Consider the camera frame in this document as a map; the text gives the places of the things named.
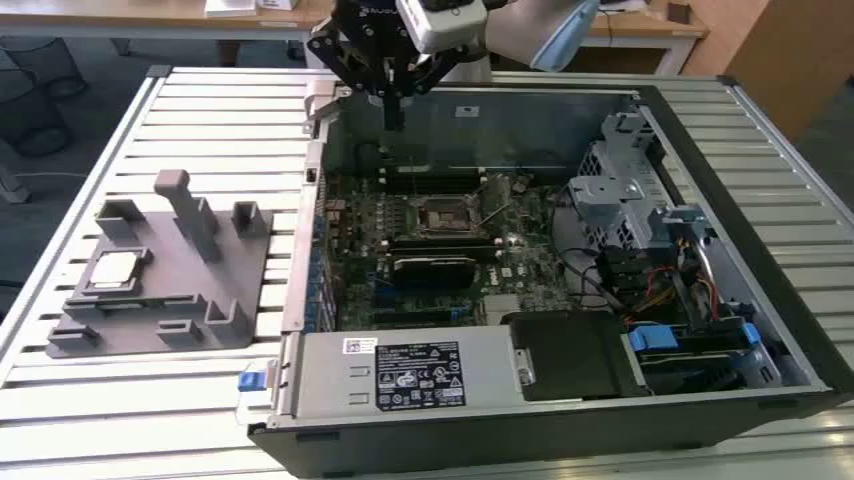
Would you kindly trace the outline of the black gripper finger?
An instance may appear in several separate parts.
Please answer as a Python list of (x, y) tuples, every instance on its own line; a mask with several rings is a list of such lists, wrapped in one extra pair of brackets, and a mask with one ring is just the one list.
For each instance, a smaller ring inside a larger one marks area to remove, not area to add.
[(313, 31), (309, 49), (326, 67), (353, 90), (377, 98), (383, 110), (383, 125), (394, 131), (394, 85), (389, 75), (389, 62), (369, 65), (339, 32), (333, 17)]
[(405, 127), (403, 99), (426, 94), (470, 53), (469, 46), (458, 46), (421, 60), (414, 47), (403, 49), (394, 57), (394, 130)]

